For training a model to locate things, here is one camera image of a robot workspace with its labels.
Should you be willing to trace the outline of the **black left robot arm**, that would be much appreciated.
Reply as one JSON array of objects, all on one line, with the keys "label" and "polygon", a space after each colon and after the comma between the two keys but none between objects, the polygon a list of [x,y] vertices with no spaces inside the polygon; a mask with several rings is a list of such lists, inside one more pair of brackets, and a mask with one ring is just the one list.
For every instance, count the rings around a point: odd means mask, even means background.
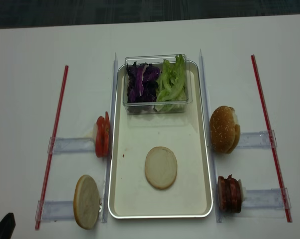
[{"label": "black left robot arm", "polygon": [[11,239],[15,226],[14,214],[6,214],[0,221],[0,239]]}]

